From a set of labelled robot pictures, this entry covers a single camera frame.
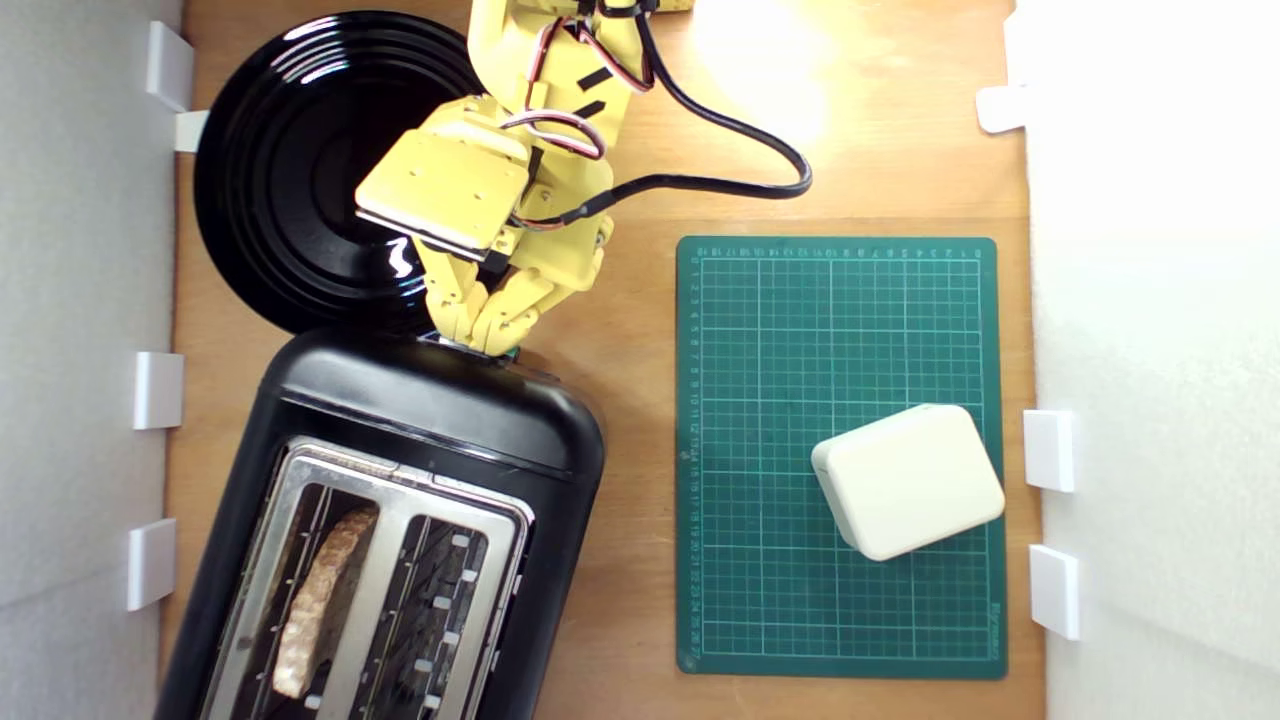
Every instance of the bread slice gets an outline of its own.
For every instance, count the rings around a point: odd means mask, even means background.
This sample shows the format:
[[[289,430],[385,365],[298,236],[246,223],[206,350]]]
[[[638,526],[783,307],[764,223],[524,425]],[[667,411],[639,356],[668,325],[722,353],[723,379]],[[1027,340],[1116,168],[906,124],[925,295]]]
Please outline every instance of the bread slice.
[[[352,510],[338,520],[316,551],[280,632],[271,674],[275,692],[302,700],[316,669],[338,651],[376,520],[374,507]]]

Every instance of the white wall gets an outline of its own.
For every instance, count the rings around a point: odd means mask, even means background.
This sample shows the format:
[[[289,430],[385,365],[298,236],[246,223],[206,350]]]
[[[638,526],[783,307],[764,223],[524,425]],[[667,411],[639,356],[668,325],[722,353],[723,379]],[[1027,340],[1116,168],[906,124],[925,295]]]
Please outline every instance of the white wall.
[[[159,615],[124,611],[164,434],[133,354],[168,350],[173,115],[147,22],[180,0],[0,3],[0,716],[150,716]]]
[[[1079,419],[1051,720],[1280,717],[1275,3],[1023,0],[1039,405]]]

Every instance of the wooden table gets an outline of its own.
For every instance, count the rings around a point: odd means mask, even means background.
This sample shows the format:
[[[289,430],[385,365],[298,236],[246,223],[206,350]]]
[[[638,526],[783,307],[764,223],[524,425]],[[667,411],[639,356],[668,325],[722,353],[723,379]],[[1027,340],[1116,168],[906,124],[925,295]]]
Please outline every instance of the wooden table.
[[[393,0],[465,29],[461,0]],[[196,106],[273,35],[349,9],[337,0],[188,0]],[[1011,0],[698,0],[655,20],[686,90],[797,143],[815,184],[765,201],[660,191],[617,208],[596,290],[527,342],[603,405],[613,443],[539,717],[859,717],[1032,720],[1044,712],[1044,648],[1029,620],[1027,544],[1038,497],[1021,478],[1020,415],[1033,405],[1028,197],[1020,136],[987,137],[974,91],[1004,82]],[[782,179],[783,161],[680,111],[663,92],[632,105],[611,154],[618,178],[654,170]],[[179,160],[177,352],[187,416],[169,446],[178,592],[165,656],[259,378],[285,336],[243,306],[200,241],[192,160]],[[1009,489],[1009,678],[998,683],[686,676],[675,662],[673,251],[692,233],[984,234],[1000,246]]]

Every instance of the black toaster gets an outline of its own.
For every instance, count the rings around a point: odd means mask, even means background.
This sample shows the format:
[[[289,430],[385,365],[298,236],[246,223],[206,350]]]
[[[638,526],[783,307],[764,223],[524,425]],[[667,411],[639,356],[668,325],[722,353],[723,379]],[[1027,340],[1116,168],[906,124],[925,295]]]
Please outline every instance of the black toaster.
[[[524,719],[604,462],[553,378],[323,329],[259,388],[156,720]]]

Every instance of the robotic arm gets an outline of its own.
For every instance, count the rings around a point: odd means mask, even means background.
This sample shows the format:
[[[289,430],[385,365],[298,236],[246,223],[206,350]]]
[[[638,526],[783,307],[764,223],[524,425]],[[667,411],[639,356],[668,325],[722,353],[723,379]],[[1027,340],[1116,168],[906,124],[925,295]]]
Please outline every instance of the robotic arm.
[[[356,191],[360,217],[412,238],[444,338],[494,356],[516,347],[544,313],[593,287],[613,234],[603,210],[631,195],[808,191],[812,170],[795,149],[676,86],[649,28],[649,14],[664,9],[655,0],[475,0],[468,51],[488,94],[438,108]],[[657,82],[694,114],[781,152],[799,179],[657,174],[614,186],[605,154],[631,96]],[[493,293],[481,269],[503,277]]]

